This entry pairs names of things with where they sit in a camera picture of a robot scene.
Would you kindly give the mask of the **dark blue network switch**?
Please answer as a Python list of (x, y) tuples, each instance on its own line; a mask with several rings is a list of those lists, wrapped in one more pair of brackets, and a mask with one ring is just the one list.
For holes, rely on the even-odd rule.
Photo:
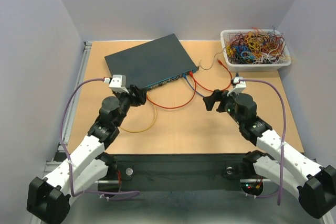
[(126, 85), (155, 89), (199, 70), (175, 34), (105, 56), (111, 75), (126, 77)]

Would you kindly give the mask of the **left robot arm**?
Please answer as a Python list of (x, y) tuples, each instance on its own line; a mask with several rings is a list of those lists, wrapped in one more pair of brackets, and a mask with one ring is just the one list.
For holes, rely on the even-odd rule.
[(105, 150), (119, 134), (130, 107), (146, 103), (146, 89), (135, 85), (111, 87), (98, 117), (79, 146), (45, 177), (35, 177), (28, 186), (27, 211), (44, 223), (62, 223), (76, 198), (98, 179), (116, 175), (117, 165)]

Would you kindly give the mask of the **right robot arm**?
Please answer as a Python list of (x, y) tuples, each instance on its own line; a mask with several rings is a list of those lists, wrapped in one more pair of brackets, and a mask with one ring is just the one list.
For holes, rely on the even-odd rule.
[(264, 151), (246, 155), (244, 175), (256, 174), (276, 183), (277, 197), (291, 193), (310, 216), (320, 219), (335, 207), (335, 168), (308, 159), (284, 141), (272, 127), (257, 116), (257, 104), (244, 93), (215, 90), (203, 101), (208, 111), (219, 103), (217, 112), (226, 112), (238, 124), (243, 138)]

